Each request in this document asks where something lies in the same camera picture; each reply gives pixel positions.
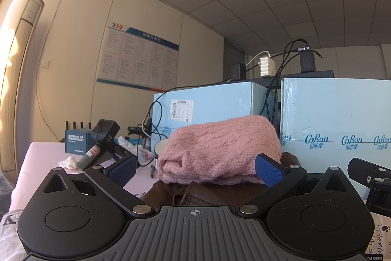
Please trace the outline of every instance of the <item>white power adapter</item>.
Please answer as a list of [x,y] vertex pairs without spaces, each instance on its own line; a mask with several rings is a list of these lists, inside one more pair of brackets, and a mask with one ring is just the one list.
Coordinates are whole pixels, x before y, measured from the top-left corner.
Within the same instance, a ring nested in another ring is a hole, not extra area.
[[265,57],[259,58],[259,70],[261,72],[261,77],[273,77],[276,74],[276,63],[270,57],[270,53]]

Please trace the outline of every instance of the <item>pink knitted sweater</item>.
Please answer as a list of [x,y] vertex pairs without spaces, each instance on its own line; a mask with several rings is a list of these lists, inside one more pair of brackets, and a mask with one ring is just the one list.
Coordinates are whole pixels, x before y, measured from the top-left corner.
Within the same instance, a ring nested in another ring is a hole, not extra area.
[[180,127],[159,156],[158,176],[165,183],[263,183],[255,175],[259,153],[281,160],[276,130],[263,116]]

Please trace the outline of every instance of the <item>black label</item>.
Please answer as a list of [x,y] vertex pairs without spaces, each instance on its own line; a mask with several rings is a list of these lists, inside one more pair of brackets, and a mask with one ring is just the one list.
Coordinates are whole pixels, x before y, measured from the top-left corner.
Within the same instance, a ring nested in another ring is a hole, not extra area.
[[382,254],[365,253],[365,256],[368,260],[371,260],[371,261],[383,261]]

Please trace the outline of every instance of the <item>air conditioner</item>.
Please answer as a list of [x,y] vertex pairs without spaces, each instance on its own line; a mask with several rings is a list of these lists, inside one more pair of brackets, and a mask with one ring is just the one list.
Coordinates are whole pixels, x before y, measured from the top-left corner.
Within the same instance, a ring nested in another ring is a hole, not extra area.
[[0,169],[11,182],[22,151],[16,139],[29,139],[23,133],[30,129],[35,83],[28,48],[43,7],[42,0],[12,0],[0,28]]

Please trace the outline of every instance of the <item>dark blue box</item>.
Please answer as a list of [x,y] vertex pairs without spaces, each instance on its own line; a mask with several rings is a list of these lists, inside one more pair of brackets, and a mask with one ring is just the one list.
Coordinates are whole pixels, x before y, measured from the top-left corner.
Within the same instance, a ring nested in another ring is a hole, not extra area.
[[84,155],[95,141],[91,138],[91,129],[69,129],[65,131],[65,153]]

